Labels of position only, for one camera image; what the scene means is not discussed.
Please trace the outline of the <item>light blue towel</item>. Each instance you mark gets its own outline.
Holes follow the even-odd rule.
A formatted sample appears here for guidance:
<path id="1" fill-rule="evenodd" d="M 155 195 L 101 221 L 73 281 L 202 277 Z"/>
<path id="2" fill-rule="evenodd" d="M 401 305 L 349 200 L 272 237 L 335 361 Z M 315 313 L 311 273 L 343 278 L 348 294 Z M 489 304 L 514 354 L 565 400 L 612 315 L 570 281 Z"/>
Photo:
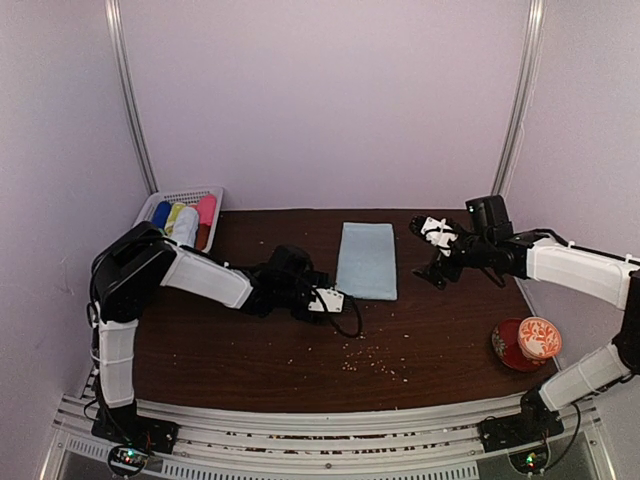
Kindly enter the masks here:
<path id="1" fill-rule="evenodd" d="M 344 222 L 337 289 L 355 299 L 396 301 L 395 235 L 390 223 Z"/>
<path id="2" fill-rule="evenodd" d="M 194 247 L 199 228 L 199 214 L 194 207 L 186 206 L 176 219 L 165 227 L 165 232 L 176 243 Z"/>

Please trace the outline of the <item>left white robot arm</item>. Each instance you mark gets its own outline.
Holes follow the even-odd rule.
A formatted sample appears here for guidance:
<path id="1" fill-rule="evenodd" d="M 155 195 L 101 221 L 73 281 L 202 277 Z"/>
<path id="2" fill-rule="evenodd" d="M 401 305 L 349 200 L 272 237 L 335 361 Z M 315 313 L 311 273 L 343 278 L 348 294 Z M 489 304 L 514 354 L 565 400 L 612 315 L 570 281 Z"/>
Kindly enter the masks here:
<path id="1" fill-rule="evenodd" d="M 144 433 L 133 388 L 135 333 L 162 287 L 258 317 L 286 309 L 307 322 L 341 312 L 344 303 L 329 276 L 316 271 L 309 255 L 297 247 L 279 245 L 267 261 L 237 267 L 178 243 L 150 222 L 139 223 L 94 260 L 87 308 L 100 414 L 123 444 L 137 442 Z"/>

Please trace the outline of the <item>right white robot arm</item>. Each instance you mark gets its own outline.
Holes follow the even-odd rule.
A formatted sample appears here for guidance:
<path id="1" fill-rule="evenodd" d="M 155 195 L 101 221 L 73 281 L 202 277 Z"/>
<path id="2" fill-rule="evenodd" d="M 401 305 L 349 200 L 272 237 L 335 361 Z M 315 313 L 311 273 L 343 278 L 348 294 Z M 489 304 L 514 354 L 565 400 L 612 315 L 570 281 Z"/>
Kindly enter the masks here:
<path id="1" fill-rule="evenodd" d="M 570 337 L 561 369 L 521 397 L 518 413 L 480 423 L 486 450 L 557 435 L 563 430 L 560 411 L 638 376 L 637 258 L 577 246 L 547 229 L 467 230 L 432 217 L 416 218 L 410 229 L 436 250 L 415 274 L 439 289 L 457 281 L 466 269 L 477 269 L 496 283 L 504 276 L 521 281 L 536 314 L 516 329 L 522 356 L 553 355 L 560 345 L 553 321 Z"/>

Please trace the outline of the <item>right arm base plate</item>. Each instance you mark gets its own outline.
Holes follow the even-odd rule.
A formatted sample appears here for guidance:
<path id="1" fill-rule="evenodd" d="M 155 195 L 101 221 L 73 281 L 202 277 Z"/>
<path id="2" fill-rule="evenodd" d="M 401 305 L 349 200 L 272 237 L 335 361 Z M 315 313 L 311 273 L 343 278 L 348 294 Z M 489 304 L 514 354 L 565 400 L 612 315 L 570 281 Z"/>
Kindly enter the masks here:
<path id="1" fill-rule="evenodd" d="M 564 432 L 564 425 L 559 419 L 552 419 L 542 425 L 528 424 L 521 414 L 488 417 L 477 427 L 485 453 L 540 443 Z"/>

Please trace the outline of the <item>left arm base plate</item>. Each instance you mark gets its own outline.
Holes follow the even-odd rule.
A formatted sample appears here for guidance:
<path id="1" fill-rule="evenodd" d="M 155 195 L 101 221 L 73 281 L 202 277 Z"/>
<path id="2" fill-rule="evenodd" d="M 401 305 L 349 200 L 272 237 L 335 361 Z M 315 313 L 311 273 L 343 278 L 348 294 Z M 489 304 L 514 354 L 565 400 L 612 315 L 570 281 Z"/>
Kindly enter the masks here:
<path id="1" fill-rule="evenodd" d="M 91 427 L 95 437 L 162 454 L 173 452 L 178 432 L 179 426 L 174 422 L 140 416 L 128 420 L 99 417 Z"/>

